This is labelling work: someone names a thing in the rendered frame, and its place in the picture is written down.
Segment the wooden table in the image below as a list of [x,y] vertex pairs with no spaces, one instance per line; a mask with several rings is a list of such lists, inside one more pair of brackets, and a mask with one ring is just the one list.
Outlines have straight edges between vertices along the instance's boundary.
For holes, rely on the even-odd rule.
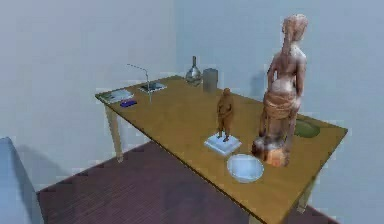
[[259,180],[241,184],[229,174],[227,159],[204,146],[216,132],[216,105],[222,91],[207,93],[180,76],[161,82],[166,88],[150,95],[129,86],[137,101],[134,106],[105,106],[114,145],[120,145],[117,119],[121,117],[247,211],[248,224],[284,224],[292,210],[303,212],[319,172],[347,134],[345,128],[301,116],[318,126],[320,133],[294,138],[287,167],[266,165]]

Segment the small brown figure statue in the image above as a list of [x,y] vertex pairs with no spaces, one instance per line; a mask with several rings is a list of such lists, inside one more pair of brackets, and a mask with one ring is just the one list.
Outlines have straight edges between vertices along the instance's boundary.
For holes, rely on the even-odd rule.
[[213,151],[227,156],[234,152],[241,141],[231,135],[231,125],[234,118],[234,100],[229,88],[225,88],[216,107],[217,132],[210,136],[204,145]]

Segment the grey square cup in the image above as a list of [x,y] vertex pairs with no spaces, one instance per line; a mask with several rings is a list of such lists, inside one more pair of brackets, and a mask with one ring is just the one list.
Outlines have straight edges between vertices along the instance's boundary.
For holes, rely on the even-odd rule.
[[217,88],[218,70],[207,68],[203,71],[203,90],[205,92],[213,92]]

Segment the silver round vase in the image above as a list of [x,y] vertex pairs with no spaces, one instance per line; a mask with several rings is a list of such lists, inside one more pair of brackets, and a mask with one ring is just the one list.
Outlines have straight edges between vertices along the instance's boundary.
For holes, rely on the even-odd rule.
[[199,86],[202,83],[202,73],[197,67],[197,57],[192,57],[192,66],[186,73],[185,80],[188,84]]

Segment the pale blue bowl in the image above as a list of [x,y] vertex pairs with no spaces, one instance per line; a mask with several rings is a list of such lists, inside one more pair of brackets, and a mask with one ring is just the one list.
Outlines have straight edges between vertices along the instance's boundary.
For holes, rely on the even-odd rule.
[[229,174],[240,183],[251,183],[258,180],[264,172],[259,159],[251,155],[232,155],[227,161]]

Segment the large tan figure statue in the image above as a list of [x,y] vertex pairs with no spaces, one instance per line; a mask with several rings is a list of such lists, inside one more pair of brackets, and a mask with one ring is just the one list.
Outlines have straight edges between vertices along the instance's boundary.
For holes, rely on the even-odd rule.
[[303,14],[284,19],[283,45],[274,55],[267,72],[259,136],[253,141],[252,153],[275,167],[289,163],[307,65],[306,55],[299,43],[307,26],[308,19]]

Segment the green plate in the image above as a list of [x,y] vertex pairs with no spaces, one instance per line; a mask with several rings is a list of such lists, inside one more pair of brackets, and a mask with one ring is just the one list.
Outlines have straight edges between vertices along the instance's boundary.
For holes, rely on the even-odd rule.
[[296,120],[294,134],[303,138],[314,138],[320,133],[320,128],[305,120]]

